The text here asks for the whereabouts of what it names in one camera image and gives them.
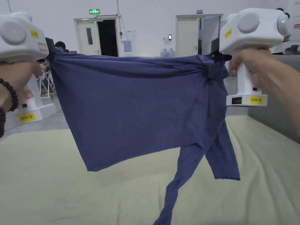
green exit sign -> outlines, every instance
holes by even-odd
[[[90,14],[100,14],[100,9],[90,9]]]

white handheld gripper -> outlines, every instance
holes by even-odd
[[[0,15],[0,62],[36,62],[49,55],[44,33],[32,23],[32,17],[25,12]],[[32,75],[24,88],[24,102],[12,114],[11,126],[43,119],[55,112],[54,104],[44,105],[37,83]]]
[[[284,40],[288,16],[280,10],[249,8],[231,14],[220,31],[220,52],[234,55],[242,49],[269,49]],[[229,95],[228,106],[267,106],[268,96],[252,84],[244,64],[237,71],[238,93]]]

door frame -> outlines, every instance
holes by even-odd
[[[118,56],[120,56],[120,51],[119,51],[119,33],[118,33],[118,27],[120,26],[118,24],[118,16],[117,15],[96,15],[95,17],[92,18],[81,18],[81,19],[74,19],[74,25],[75,25],[75,31],[76,31],[76,38],[77,38],[77,44],[78,44],[78,50],[79,53],[81,53],[81,45],[80,45],[80,39],[79,39],[79,32],[78,32],[78,22],[79,21],[96,21],[96,22],[102,22],[103,20],[115,20],[115,34],[117,37],[117,49],[118,49]]]
[[[204,19],[206,17],[219,17],[219,34],[218,37],[220,37],[220,29],[221,29],[221,18],[223,14],[194,14],[194,15],[176,15],[176,32],[175,32],[175,39],[176,39],[176,56],[178,56],[178,19],[180,18],[201,18]]]

black hair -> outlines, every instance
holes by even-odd
[[[62,41],[56,42],[54,46],[57,48],[62,47],[63,49],[66,49],[66,45]]]

round gray button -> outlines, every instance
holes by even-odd
[[[0,36],[6,43],[17,45],[25,41],[26,31],[20,24],[6,21],[0,26]]]
[[[257,13],[247,13],[238,20],[238,29],[244,34],[249,34],[258,28],[260,16]]]
[[[287,34],[287,32],[289,30],[289,18],[287,15],[282,14],[279,16],[278,22],[277,22],[277,28],[278,28],[278,32],[281,35]]]

